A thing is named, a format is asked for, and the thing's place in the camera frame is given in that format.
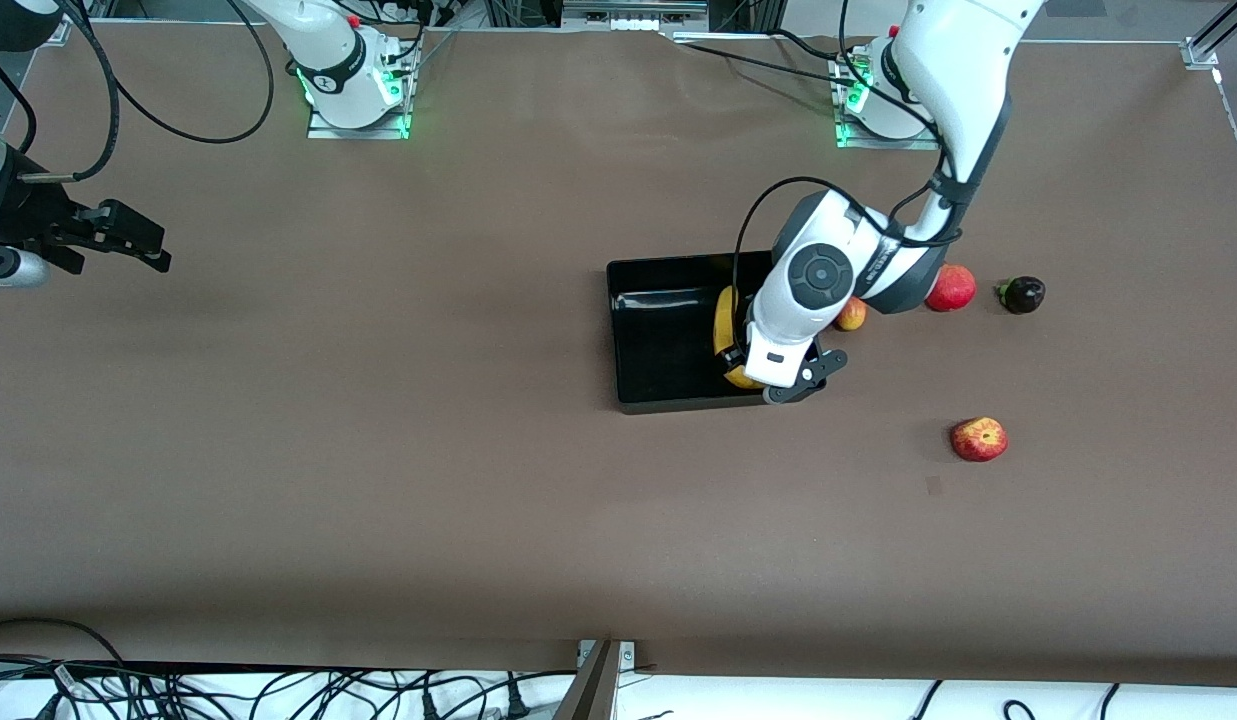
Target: black tray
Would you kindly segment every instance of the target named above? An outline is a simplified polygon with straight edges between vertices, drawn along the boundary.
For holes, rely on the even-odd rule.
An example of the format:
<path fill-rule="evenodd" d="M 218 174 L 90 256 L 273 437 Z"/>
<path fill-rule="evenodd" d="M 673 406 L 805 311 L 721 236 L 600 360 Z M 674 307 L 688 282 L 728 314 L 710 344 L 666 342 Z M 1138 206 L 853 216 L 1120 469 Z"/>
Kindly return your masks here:
<path fill-rule="evenodd" d="M 614 371 L 623 413 L 764 403 L 763 391 L 738 388 L 724 379 L 722 360 L 711 353 L 715 301 L 729 286 L 732 267 L 729 252 L 609 264 Z M 740 309 L 750 304 L 771 268 L 768 251 L 740 256 Z"/>

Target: dark purple fruit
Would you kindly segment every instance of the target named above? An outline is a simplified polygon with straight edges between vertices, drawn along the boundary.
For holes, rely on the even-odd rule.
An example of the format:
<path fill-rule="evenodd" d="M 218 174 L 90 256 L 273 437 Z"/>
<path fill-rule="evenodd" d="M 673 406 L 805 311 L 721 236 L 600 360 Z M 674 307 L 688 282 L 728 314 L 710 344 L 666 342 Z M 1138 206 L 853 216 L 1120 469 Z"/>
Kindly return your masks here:
<path fill-rule="evenodd" d="M 1030 275 L 1022 275 L 996 288 L 996 294 L 1009 313 L 1024 315 L 1034 313 L 1037 307 L 1044 302 L 1044 283 L 1040 278 Z"/>

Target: brown tabletop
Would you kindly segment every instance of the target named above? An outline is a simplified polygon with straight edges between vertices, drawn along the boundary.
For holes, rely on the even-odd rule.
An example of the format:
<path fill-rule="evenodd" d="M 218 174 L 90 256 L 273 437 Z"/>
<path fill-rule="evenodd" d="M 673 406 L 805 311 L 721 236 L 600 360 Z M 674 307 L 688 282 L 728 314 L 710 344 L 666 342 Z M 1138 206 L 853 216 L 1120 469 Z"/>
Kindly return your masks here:
<path fill-rule="evenodd" d="M 182 127 L 261 106 L 242 28 L 100 36 Z M 933 156 L 837 150 L 824 83 L 647 33 L 459 36 L 407 142 L 306 140 L 283 75 L 238 145 L 125 108 L 71 192 L 165 224 L 173 272 L 92 255 L 0 292 L 0 616 L 142 659 L 560 664 L 612 633 L 661 671 L 1237 682 L 1217 87 L 1171 45 L 1024 45 L 1011 87 L 951 251 L 974 306 L 833 334 L 850 364 L 804 405 L 654 416 L 615 405 L 605 264 L 726 251 L 792 174 L 888 208 Z M 88 165 L 88 48 L 27 90 L 33 157 Z M 1047 280 L 1039 313 L 998 309 L 1016 273 Z M 1004 456 L 950 454 L 971 414 Z"/>

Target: red apple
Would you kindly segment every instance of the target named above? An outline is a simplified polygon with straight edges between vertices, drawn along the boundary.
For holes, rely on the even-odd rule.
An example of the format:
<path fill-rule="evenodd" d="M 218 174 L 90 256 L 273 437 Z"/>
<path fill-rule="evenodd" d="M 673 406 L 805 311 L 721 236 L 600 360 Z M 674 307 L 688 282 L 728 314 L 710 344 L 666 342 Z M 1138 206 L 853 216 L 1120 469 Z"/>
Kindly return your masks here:
<path fill-rule="evenodd" d="M 964 265 L 943 264 L 938 270 L 938 280 L 933 291 L 925 298 L 929 309 L 946 313 L 946 311 L 960 311 L 969 306 L 970 301 L 978 294 L 978 283 L 974 282 L 974 273 Z"/>
<path fill-rule="evenodd" d="M 845 307 L 841 307 L 841 314 L 836 315 L 836 328 L 842 329 L 842 332 L 856 332 L 865 322 L 866 302 L 857 299 L 857 297 L 850 297 Z"/>
<path fill-rule="evenodd" d="M 1009 435 L 992 418 L 966 419 L 951 429 L 951 448 L 961 460 L 992 460 L 1006 447 L 1009 447 Z"/>

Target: table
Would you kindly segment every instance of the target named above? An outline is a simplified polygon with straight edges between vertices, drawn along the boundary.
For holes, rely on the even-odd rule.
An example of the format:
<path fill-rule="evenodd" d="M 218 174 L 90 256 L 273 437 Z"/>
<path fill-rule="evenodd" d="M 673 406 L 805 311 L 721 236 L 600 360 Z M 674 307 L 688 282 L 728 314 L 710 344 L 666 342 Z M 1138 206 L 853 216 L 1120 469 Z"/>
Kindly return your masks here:
<path fill-rule="evenodd" d="M 100 37 L 190 131 L 261 105 L 239 27 Z M 406 142 L 307 141 L 280 85 L 225 147 L 125 109 L 73 188 L 165 224 L 173 272 L 0 292 L 0 616 L 142 659 L 559 666 L 612 633 L 683 673 L 1237 682 L 1237 146 L 1176 47 L 1021 46 L 969 309 L 833 334 L 802 405 L 657 416 L 615 409 L 605 264 L 726 251 L 793 174 L 888 208 L 931 155 L 837 150 L 823 83 L 644 33 L 463 33 Z M 87 47 L 27 92 L 38 162 L 88 165 Z M 1016 273 L 1040 313 L 998 309 Z M 950 455 L 974 414 L 997 461 Z"/>

